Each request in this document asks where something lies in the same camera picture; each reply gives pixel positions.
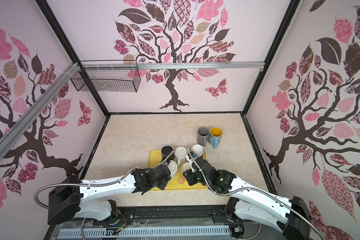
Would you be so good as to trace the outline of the grey mug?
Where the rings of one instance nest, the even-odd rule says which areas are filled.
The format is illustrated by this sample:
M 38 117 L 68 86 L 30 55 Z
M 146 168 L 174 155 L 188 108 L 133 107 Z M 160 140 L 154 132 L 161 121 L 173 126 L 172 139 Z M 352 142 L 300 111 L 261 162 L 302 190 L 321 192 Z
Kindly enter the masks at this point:
M 209 129 L 205 127 L 198 128 L 197 131 L 197 143 L 203 147 L 205 147 L 209 140 Z

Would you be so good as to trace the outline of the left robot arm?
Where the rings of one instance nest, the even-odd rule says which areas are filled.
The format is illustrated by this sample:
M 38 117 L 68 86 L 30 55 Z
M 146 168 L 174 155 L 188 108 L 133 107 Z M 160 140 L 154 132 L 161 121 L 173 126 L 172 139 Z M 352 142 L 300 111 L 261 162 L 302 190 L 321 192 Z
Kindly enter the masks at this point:
M 49 193 L 48 225 L 78 218 L 97 221 L 116 218 L 119 214 L 116 202 L 100 199 L 119 194 L 144 194 L 153 188 L 164 190 L 169 180 L 171 171 L 166 165 L 136 169 L 124 177 L 96 181 L 70 176 Z

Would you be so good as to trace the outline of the blue butterfly mug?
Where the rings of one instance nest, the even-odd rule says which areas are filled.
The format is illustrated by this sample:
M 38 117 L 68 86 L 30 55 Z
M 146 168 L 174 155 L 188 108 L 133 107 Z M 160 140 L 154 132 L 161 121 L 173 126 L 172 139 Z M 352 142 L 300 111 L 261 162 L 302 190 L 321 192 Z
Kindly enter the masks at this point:
M 208 142 L 214 149 L 218 148 L 222 135 L 223 135 L 222 129 L 218 127 L 213 127 L 210 129 Z

